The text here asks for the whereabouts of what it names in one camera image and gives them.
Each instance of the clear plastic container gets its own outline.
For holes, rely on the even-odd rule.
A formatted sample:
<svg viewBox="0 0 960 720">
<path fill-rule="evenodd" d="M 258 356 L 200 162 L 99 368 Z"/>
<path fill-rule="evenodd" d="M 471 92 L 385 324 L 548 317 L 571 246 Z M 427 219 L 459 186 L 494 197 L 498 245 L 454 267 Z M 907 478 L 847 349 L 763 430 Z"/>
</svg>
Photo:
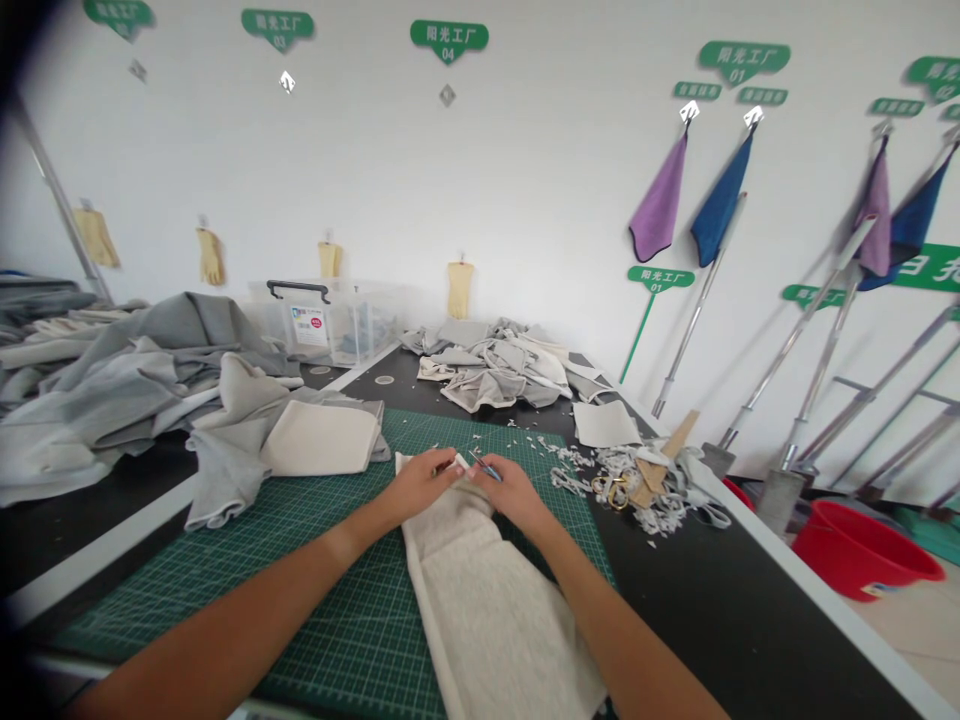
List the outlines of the clear plastic container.
<svg viewBox="0 0 960 720">
<path fill-rule="evenodd" d="M 283 340 L 301 362 L 355 367 L 399 337 L 402 288 L 323 278 L 250 283 L 245 308 L 261 333 Z"/>
</svg>

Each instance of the cutting mat grid lines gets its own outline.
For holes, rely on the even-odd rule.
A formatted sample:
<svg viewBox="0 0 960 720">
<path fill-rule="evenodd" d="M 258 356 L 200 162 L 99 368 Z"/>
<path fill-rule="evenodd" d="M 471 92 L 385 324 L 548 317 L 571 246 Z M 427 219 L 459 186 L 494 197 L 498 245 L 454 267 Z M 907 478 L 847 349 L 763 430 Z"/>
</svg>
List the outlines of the cutting mat grid lines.
<svg viewBox="0 0 960 720">
<path fill-rule="evenodd" d="M 550 484 L 550 469 L 561 463 L 537 438 L 562 447 L 560 436 L 390 409 L 383 432 L 391 449 L 405 455 L 439 443 L 456 447 L 467 458 L 479 447 L 517 461 L 546 505 L 613 582 L 588 500 Z M 219 530 L 181 535 L 47 645 L 102 662 L 123 662 L 373 500 L 393 479 L 393 467 L 393 462 L 376 463 L 362 475 L 268 480 L 256 504 L 239 518 Z M 505 539 L 551 576 L 539 552 L 509 521 L 498 517 L 497 524 Z M 445 717 L 400 530 L 376 543 L 344 575 L 255 694 L 363 716 Z"/>
</svg>

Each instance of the yellow glove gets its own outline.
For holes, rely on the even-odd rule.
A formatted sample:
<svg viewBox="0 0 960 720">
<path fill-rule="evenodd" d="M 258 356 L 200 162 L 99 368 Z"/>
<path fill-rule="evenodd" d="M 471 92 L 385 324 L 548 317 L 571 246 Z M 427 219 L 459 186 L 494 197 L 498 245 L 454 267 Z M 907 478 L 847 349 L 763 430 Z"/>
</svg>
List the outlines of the yellow glove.
<svg viewBox="0 0 960 720">
<path fill-rule="evenodd" d="M 318 243 L 320 250 L 320 277 L 340 277 L 340 256 L 343 248 L 333 243 Z"/>
<path fill-rule="evenodd" d="M 110 233 L 107 232 L 107 223 L 103 215 L 96 210 L 77 210 L 74 208 L 73 219 L 80 230 L 87 254 L 97 265 L 104 267 L 120 267 L 120 259 L 113 248 Z"/>
<path fill-rule="evenodd" d="M 447 299 L 447 312 L 450 317 L 463 320 L 467 317 L 473 265 L 462 262 L 450 263 L 447 265 L 447 274 L 450 275 L 450 296 Z"/>
<path fill-rule="evenodd" d="M 209 230 L 197 228 L 200 240 L 200 279 L 209 285 L 223 285 L 223 261 L 220 259 L 220 241 Z"/>
</svg>

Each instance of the green sign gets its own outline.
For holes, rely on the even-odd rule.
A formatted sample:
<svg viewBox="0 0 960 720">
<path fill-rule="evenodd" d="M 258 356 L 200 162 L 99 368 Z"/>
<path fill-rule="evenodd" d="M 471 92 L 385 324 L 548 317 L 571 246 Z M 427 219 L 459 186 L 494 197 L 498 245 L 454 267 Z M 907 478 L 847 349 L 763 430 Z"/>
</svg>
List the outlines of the green sign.
<svg viewBox="0 0 960 720">
<path fill-rule="evenodd" d="M 485 25 L 415 20 L 410 26 L 410 39 L 419 47 L 433 48 L 437 57 L 449 65 L 463 55 L 464 50 L 483 50 L 490 33 Z"/>
<path fill-rule="evenodd" d="M 716 100 L 720 97 L 720 85 L 710 83 L 678 82 L 673 86 L 674 97 L 697 98 L 699 100 Z"/>
<path fill-rule="evenodd" d="M 871 115 L 890 115 L 892 117 L 916 117 L 923 110 L 924 103 L 919 100 L 896 100 L 877 98 L 870 106 Z"/>
<path fill-rule="evenodd" d="M 153 26 L 153 10 L 145 2 L 129 0 L 84 0 L 83 11 L 98 25 L 110 28 L 127 42 L 133 42 L 141 27 Z"/>
<path fill-rule="evenodd" d="M 926 85 L 934 105 L 952 100 L 960 95 L 960 58 L 922 57 L 907 70 L 907 80 Z"/>
<path fill-rule="evenodd" d="M 776 90 L 774 88 L 744 88 L 737 95 L 737 102 L 748 103 L 750 105 L 783 105 L 787 101 L 786 90 Z"/>
<path fill-rule="evenodd" d="M 672 287 L 690 287 L 696 275 L 687 270 L 668 270 L 635 265 L 627 272 L 627 280 L 641 282 L 654 295 Z"/>
<path fill-rule="evenodd" d="M 913 260 L 908 260 L 900 267 L 900 274 L 891 284 L 920 290 L 960 292 L 960 245 L 927 243 L 923 246 L 920 255 Z M 813 302 L 819 289 L 812 285 L 790 285 L 784 288 L 781 297 L 784 300 L 796 302 L 806 309 L 807 305 Z M 817 310 L 842 305 L 845 295 L 843 290 L 831 290 Z"/>
<path fill-rule="evenodd" d="M 760 43 L 711 40 L 700 50 L 700 64 L 717 68 L 736 87 L 757 73 L 772 75 L 790 62 L 790 47 Z"/>
<path fill-rule="evenodd" d="M 297 38 L 313 37 L 313 18 L 293 10 L 256 10 L 247 8 L 240 14 L 243 29 L 254 37 L 262 37 L 281 53 L 286 53 Z"/>
</svg>

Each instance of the table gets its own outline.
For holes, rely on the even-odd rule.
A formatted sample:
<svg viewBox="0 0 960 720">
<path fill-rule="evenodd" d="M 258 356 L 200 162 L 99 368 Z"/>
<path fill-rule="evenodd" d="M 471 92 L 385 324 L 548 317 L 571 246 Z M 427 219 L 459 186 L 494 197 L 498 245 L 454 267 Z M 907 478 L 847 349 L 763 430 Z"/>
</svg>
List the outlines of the table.
<svg viewBox="0 0 960 720">
<path fill-rule="evenodd" d="M 467 417 L 442 398 L 440 384 L 414 380 L 414 355 L 391 349 L 375 361 L 371 367 L 337 372 L 336 377 L 305 373 L 304 378 L 313 386 L 326 383 L 353 397 L 383 400 L 392 408 Z M 390 375 L 395 382 L 375 383 L 381 375 Z M 641 432 L 648 436 L 664 432 L 643 408 L 627 405 Z M 524 403 L 483 408 L 473 419 L 501 425 L 512 419 L 531 431 L 556 433 L 568 444 L 576 443 L 571 404 L 564 399 L 539 412 Z M 36 562 L 18 578 L 22 582 L 33 572 L 36 579 L 31 578 L 17 598 L 21 603 L 40 599 L 41 606 L 49 607 L 34 613 L 26 627 L 29 637 L 42 638 L 62 627 L 181 532 L 190 497 L 177 492 L 194 468 L 192 455 L 177 451 L 182 439 L 164 438 L 152 455 L 131 458 L 95 488 L 78 491 L 97 491 L 100 500 L 107 499 L 111 509 L 98 529 L 68 522 L 67 506 L 57 504 L 78 493 L 26 510 L 12 508 L 46 518 L 41 525 L 46 531 L 55 525 L 65 528 L 51 539 L 22 518 L 5 523 L 8 541 L 16 542 L 18 533 L 34 532 L 38 543 L 33 551 Z M 136 490 L 131 487 L 134 478 Z M 151 493 L 155 499 L 148 499 Z M 730 529 L 717 531 L 691 518 L 673 536 L 655 538 L 656 547 L 628 516 L 596 504 L 591 504 L 591 511 L 624 598 L 732 717 L 955 716 L 895 651 L 719 483 L 715 494 L 728 503 L 734 517 Z M 70 505 L 71 510 L 85 507 Z M 118 533 L 124 525 L 126 531 Z M 71 547 L 84 549 L 62 560 L 68 538 Z M 63 549 L 57 549 L 57 543 Z M 98 543 L 98 553 L 88 552 Z M 92 560 L 81 568 L 83 572 L 75 567 L 71 575 L 69 568 L 64 569 L 71 563 L 83 565 L 76 558 L 85 552 L 98 556 L 99 570 L 91 573 L 96 564 Z M 58 572 L 61 577 L 51 581 L 51 574 Z M 83 658 L 44 661 L 51 667 L 84 671 Z M 107 670 L 86 669 L 91 675 Z"/>
</svg>

